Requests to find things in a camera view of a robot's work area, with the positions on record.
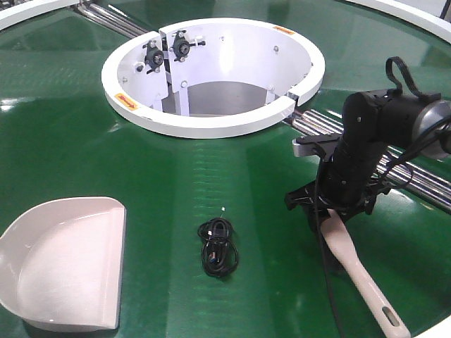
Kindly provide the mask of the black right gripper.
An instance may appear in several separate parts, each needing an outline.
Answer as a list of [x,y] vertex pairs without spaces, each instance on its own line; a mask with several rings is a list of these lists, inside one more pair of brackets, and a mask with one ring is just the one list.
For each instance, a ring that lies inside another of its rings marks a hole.
[[[392,189],[388,182],[368,184],[383,152],[383,142],[348,135],[338,142],[322,177],[322,195],[330,204],[346,207],[340,212],[344,223],[360,213],[371,215],[378,195],[387,195]],[[315,184],[288,192],[284,202],[289,211],[298,206],[306,211],[326,209]]]

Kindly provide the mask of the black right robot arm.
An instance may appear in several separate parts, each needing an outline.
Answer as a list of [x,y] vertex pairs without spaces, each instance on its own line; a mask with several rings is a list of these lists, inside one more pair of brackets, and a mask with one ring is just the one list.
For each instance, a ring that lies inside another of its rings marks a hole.
[[357,92],[345,100],[342,121],[341,134],[294,139],[297,157],[317,155],[320,163],[313,182],[285,195],[288,209],[320,216],[334,209],[343,220],[371,214],[377,196],[392,189],[387,176],[396,166],[419,155],[450,155],[450,102],[439,94]]

